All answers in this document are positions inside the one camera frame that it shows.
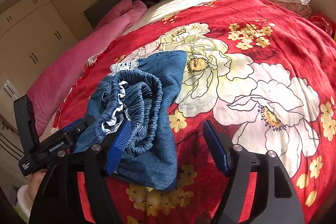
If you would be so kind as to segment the left forearm green sleeve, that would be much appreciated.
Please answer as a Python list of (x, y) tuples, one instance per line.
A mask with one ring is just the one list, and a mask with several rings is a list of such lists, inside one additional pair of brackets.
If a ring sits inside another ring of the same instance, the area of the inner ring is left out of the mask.
[(18, 215), (25, 221), (25, 223), (29, 223), (32, 207), (33, 200), (29, 195), (29, 186), (23, 185), (18, 189), (17, 203), (14, 209), (18, 213)]

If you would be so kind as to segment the left hand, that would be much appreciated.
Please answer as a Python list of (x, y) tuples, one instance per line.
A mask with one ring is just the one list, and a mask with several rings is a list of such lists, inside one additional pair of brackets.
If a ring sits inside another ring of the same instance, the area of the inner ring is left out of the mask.
[(32, 200), (35, 200), (38, 189), (46, 173), (47, 173), (46, 169), (41, 169), (29, 175), (28, 193)]

